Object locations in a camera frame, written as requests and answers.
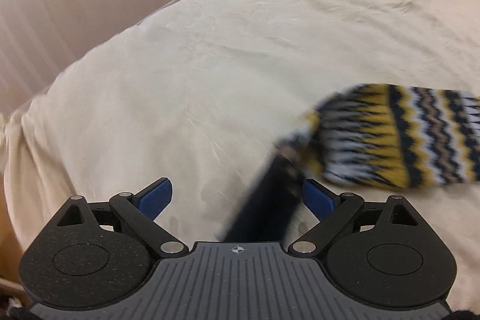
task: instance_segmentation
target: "bed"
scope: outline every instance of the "bed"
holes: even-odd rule
[[[379,82],[480,95],[479,16],[479,0],[183,0],[162,9],[2,119],[17,238],[25,249],[73,194],[103,201],[167,176],[174,197],[157,222],[189,246],[216,240],[273,142],[332,92]],[[457,260],[449,305],[480,312],[480,185],[404,194]],[[316,223],[301,208],[290,238]]]

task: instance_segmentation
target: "yellow and black knit garment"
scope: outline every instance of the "yellow and black knit garment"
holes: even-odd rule
[[[359,85],[309,116],[308,166],[341,185],[480,180],[480,100],[467,92]]]

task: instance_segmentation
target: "white target logo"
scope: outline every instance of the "white target logo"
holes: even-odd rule
[[[245,251],[245,248],[240,246],[234,246],[234,248],[232,248],[232,252],[235,252],[237,255],[241,254],[243,251]]]

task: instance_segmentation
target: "gray ribbed plate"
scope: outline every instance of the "gray ribbed plate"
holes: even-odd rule
[[[116,304],[63,311],[35,304],[45,320],[439,320],[440,304],[388,311],[339,292],[313,259],[287,255],[278,243],[198,243],[162,260],[148,282]]]

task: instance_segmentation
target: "metal screw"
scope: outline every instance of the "metal screw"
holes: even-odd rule
[[[314,252],[317,246],[309,241],[297,241],[293,244],[293,249],[302,254]]]
[[[160,246],[160,249],[167,254],[176,254],[183,250],[183,244],[178,241],[167,241]]]

